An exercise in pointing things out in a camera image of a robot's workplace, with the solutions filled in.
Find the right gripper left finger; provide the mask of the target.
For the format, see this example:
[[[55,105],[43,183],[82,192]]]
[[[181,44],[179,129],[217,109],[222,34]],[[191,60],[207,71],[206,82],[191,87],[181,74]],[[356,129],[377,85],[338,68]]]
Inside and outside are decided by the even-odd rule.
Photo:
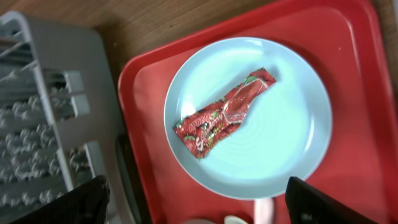
[[[104,224],[109,199],[106,177],[99,175],[11,224]]]

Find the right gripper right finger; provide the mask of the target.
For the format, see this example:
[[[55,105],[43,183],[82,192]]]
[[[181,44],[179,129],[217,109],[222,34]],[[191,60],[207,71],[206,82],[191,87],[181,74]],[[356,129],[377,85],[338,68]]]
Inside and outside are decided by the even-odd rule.
[[[285,203],[292,224],[377,224],[298,177],[290,177]]]

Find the white plastic fork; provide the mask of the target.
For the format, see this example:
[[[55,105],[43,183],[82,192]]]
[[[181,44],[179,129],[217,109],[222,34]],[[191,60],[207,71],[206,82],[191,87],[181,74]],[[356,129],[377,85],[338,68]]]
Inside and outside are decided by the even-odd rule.
[[[274,201],[262,198],[254,201],[254,224],[273,224]]]

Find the red snack wrapper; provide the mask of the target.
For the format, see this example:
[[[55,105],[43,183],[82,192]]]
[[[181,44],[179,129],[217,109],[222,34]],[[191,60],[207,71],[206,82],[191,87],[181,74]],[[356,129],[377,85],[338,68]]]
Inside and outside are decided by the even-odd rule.
[[[202,159],[240,127],[255,97],[275,83],[265,68],[255,70],[218,101],[177,122],[174,132],[195,158]]]

